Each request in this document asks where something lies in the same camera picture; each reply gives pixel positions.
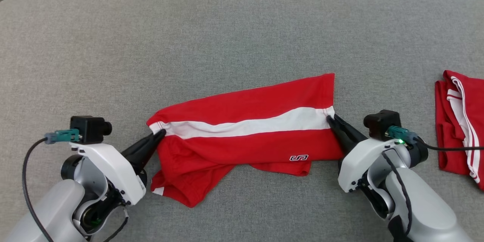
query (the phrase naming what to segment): logo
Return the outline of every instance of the logo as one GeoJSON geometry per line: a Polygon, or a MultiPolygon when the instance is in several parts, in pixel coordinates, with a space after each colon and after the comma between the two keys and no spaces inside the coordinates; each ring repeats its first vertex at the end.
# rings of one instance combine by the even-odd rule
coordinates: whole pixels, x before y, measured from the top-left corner
{"type": "Polygon", "coordinates": [[[297,156],[291,156],[289,158],[289,161],[306,161],[308,158],[307,154],[304,155],[297,155],[297,156]]]}

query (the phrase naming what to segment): black camera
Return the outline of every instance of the black camera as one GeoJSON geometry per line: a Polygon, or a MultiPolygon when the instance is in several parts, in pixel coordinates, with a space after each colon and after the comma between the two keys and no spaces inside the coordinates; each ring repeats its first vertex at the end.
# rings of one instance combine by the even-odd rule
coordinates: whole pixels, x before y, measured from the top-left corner
{"type": "Polygon", "coordinates": [[[79,130],[80,144],[98,144],[104,140],[105,135],[110,135],[113,130],[111,123],[102,117],[73,116],[71,117],[71,129],[79,130]]]}
{"type": "Polygon", "coordinates": [[[380,141],[388,141],[392,139],[385,135],[389,127],[402,126],[400,122],[400,114],[389,110],[381,110],[377,114],[367,115],[365,119],[363,119],[363,125],[369,128],[371,138],[380,141]]]}

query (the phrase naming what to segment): folded red shorts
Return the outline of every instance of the folded red shorts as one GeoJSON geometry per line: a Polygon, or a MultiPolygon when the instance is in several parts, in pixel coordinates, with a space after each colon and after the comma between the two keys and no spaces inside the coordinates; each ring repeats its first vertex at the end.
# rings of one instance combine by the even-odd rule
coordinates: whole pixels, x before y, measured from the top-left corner
{"type": "Polygon", "coordinates": [[[334,74],[176,104],[147,125],[166,130],[152,192],[194,207],[237,164],[307,175],[311,161],[343,154],[333,116],[334,74]]]}
{"type": "MultiPolygon", "coordinates": [[[[446,70],[435,83],[436,129],[439,147],[484,145],[484,80],[446,70]]],[[[484,156],[480,150],[439,152],[439,168],[470,175],[484,190],[484,156]]]]}

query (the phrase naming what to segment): gray fabric surface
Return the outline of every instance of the gray fabric surface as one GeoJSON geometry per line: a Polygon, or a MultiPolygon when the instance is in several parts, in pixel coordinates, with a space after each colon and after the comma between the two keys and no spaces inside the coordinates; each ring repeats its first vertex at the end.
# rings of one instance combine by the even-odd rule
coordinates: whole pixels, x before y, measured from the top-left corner
{"type": "MultiPolygon", "coordinates": [[[[21,163],[72,115],[103,116],[109,144],[149,133],[158,109],[235,90],[335,72],[334,107],[363,117],[399,111],[430,144],[434,82],[445,69],[484,77],[484,0],[5,0],[0,3],[0,237],[26,213],[21,163]]],[[[33,201],[60,180],[67,144],[32,155],[33,201]]],[[[159,169],[154,157],[150,176],[159,169]]],[[[484,194],[470,177],[415,171],[483,242],[484,194]]],[[[128,241],[391,241],[361,192],[344,194],[337,163],[308,177],[238,166],[189,209],[147,193],[114,239],[128,241]]],[[[122,213],[95,240],[122,222],[122,213]]]]}

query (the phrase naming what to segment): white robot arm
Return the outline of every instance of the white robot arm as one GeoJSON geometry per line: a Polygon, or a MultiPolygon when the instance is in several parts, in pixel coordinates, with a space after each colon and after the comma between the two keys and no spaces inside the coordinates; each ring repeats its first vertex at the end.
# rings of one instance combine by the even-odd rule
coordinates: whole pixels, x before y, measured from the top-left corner
{"type": "Polygon", "coordinates": [[[415,133],[400,128],[398,113],[368,115],[370,139],[338,116],[328,121],[346,153],[340,187],[362,190],[395,242],[472,242],[449,205],[410,169],[427,159],[428,150],[415,133]]]}
{"type": "MultiPolygon", "coordinates": [[[[63,181],[52,187],[34,207],[53,241],[89,241],[118,207],[126,214],[122,228],[128,219],[125,207],[137,204],[145,195],[147,175],[143,168],[166,131],[150,134],[121,153],[109,144],[102,144],[103,136],[110,132],[111,125],[103,118],[73,116],[70,130],[46,135],[46,143],[74,140],[70,142],[71,150],[77,151],[62,166],[63,181]]],[[[30,213],[20,220],[6,240],[46,241],[48,238],[30,213]]]]}

